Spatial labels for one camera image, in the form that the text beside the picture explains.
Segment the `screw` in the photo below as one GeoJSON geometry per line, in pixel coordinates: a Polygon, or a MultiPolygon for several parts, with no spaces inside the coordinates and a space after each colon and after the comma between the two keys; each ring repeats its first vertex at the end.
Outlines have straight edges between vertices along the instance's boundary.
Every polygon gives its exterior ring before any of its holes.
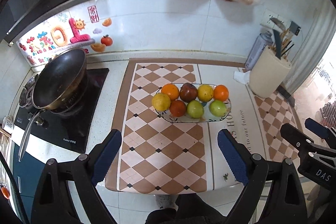
{"type": "Polygon", "coordinates": [[[291,165],[293,163],[293,161],[289,158],[286,158],[285,159],[285,162],[288,164],[288,165],[291,165]]]}
{"type": "Polygon", "coordinates": [[[48,159],[47,164],[52,165],[55,163],[55,159],[48,159]]]}
{"type": "Polygon", "coordinates": [[[79,160],[86,160],[87,159],[87,154],[81,154],[78,156],[79,160]]]}
{"type": "Polygon", "coordinates": [[[260,156],[259,154],[253,154],[253,155],[252,155],[252,158],[253,158],[254,160],[261,160],[261,156],[260,156]]]}

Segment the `mug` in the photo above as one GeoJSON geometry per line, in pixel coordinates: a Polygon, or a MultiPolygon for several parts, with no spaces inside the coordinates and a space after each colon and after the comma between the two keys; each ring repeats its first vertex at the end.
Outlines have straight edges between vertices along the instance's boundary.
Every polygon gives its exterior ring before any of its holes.
{"type": "Polygon", "coordinates": [[[13,133],[14,123],[9,115],[5,116],[2,120],[2,129],[9,134],[13,133]]]}

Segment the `fruit bowl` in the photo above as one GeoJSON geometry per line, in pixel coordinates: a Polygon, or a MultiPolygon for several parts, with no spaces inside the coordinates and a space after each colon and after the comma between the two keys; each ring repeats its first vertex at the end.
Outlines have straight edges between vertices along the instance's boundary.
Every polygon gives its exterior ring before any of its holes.
{"type": "MultiPolygon", "coordinates": [[[[181,86],[183,84],[175,84],[179,89],[181,88],[181,86]]],[[[200,85],[204,85],[204,84],[193,84],[197,89],[200,85]]],[[[210,85],[213,89],[216,87],[216,85],[212,85],[212,84],[208,84],[210,85]]],[[[186,123],[186,122],[219,122],[219,121],[223,121],[227,115],[229,114],[229,112],[231,111],[231,101],[230,98],[228,98],[224,103],[226,105],[226,109],[227,112],[224,116],[221,117],[216,117],[213,114],[211,114],[210,110],[209,110],[209,105],[214,101],[214,99],[211,99],[209,102],[205,103],[205,102],[200,102],[204,108],[204,114],[202,117],[200,118],[192,118],[190,117],[187,113],[185,113],[183,116],[181,117],[174,117],[171,115],[169,109],[165,110],[165,111],[157,111],[155,109],[155,111],[166,121],[168,122],[180,122],[180,123],[186,123]]]]}

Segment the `green apple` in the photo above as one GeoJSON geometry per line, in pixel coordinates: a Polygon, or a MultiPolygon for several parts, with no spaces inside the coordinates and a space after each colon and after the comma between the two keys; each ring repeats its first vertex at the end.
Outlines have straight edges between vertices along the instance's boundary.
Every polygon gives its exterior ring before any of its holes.
{"type": "Polygon", "coordinates": [[[212,115],[216,117],[222,117],[226,114],[226,105],[220,100],[214,100],[209,105],[209,110],[212,115]]]}
{"type": "Polygon", "coordinates": [[[200,118],[204,114],[204,108],[203,108],[203,106],[201,105],[201,103],[199,101],[192,100],[187,105],[187,113],[192,118],[200,118]]]}

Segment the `frying pan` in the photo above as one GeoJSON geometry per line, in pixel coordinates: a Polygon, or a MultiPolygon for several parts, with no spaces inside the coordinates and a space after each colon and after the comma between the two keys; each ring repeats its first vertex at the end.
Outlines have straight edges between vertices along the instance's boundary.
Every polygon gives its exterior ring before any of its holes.
{"type": "Polygon", "coordinates": [[[82,48],[70,49],[48,63],[40,73],[32,92],[32,102],[38,111],[30,119],[21,140],[18,160],[26,151],[31,127],[39,115],[66,103],[76,91],[86,73],[86,54],[82,48]]]}

